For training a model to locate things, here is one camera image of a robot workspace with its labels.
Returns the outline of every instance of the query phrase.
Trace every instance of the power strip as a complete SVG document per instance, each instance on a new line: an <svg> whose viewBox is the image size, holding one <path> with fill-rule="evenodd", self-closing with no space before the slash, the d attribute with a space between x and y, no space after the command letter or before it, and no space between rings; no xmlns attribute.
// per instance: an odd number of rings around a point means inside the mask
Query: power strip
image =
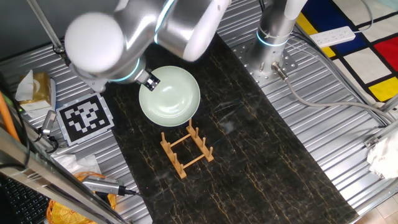
<svg viewBox="0 0 398 224"><path fill-rule="evenodd" d="M355 38L355 34L348 26L344 26L317 34L312 34L310 37L320 48L324 48L351 41Z"/></svg>

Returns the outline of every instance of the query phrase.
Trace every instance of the tissue box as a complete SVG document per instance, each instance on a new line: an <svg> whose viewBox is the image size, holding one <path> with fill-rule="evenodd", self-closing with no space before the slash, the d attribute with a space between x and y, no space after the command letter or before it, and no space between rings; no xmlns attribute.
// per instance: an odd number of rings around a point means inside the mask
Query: tissue box
<svg viewBox="0 0 398 224"><path fill-rule="evenodd" d="M33 74L33 97L31 100L19 102L26 111L38 110L51 107L51 87L50 78L45 72Z"/></svg>
<svg viewBox="0 0 398 224"><path fill-rule="evenodd" d="M34 118L38 118L43 115L46 115L49 112L49 110L55 111L55 104L56 104L56 102L55 102L55 100L56 100L55 81L51 78L50 83L51 83L51 107L42 108L42 109L38 109L38 110L32 110L32 111L26 111L26 113L30 116L30 118L34 119Z"/></svg>

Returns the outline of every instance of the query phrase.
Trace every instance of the black marble mat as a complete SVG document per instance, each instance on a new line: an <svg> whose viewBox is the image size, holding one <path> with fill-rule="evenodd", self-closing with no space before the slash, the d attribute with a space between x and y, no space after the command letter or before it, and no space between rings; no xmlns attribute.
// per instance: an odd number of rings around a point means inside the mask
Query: black marble mat
<svg viewBox="0 0 398 224"><path fill-rule="evenodd" d="M156 45L146 57L148 68L175 65L197 79L201 102L193 126L215 157L185 169L181 180L160 133L174 142L187 134L187 124L160 127L141 111L138 85L107 86L114 134L149 198L154 223L348 223L357 217L220 37L195 63ZM191 139L173 150L183 164L201 154Z"/></svg>

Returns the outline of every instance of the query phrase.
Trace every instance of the metal grating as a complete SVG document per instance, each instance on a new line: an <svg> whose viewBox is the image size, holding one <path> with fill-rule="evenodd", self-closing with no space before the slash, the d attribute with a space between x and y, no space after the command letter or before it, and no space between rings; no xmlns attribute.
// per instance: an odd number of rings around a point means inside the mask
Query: metal grating
<svg viewBox="0 0 398 224"><path fill-rule="evenodd" d="M237 56L240 56L241 46L250 45L252 41L233 47L238 49ZM301 97L314 103L359 101L342 84L340 74L329 70L316 59L313 55L318 53L307 44L290 39L286 50L298 64L296 71L289 73L289 80ZM303 105L276 74L267 77L261 88L359 215L398 191L398 180L380 179L369 171L370 165L366 162L368 149L363 142L381 129L379 120L373 114L355 106L314 108Z"/></svg>
<svg viewBox="0 0 398 224"><path fill-rule="evenodd" d="M72 74L60 56L52 51L52 45L0 63L0 72L4 75L12 91L16 91L19 77L27 74L30 69L34 72L47 72L55 80L57 85L57 107L93 93L93 90L86 83ZM29 119L27 116L26 118L36 128L41 127L44 122L44 116L36 119ZM66 146L58 123L54 124L51 135L55 136L61 146ZM94 154L103 175L123 180L128 189L138 191L137 184L132 178L126 161L110 130L82 144L59 149L55 153L75 154L77 159ZM148 209L140 197L131 195L118 196L116 211L123 218L132 220L134 223L152 223Z"/></svg>
<svg viewBox="0 0 398 224"><path fill-rule="evenodd" d="M258 0L234 0L224 13L217 33L229 47L254 38L261 17Z"/></svg>

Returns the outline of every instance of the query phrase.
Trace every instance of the white bowl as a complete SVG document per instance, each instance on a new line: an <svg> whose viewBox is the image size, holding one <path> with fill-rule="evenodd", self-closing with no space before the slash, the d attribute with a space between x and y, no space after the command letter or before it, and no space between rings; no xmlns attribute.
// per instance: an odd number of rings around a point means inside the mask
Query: white bowl
<svg viewBox="0 0 398 224"><path fill-rule="evenodd" d="M152 73L160 83L149 91L139 89L139 104L144 114L154 123L174 127L187 122L197 111L200 90L195 78L186 70L164 66Z"/></svg>

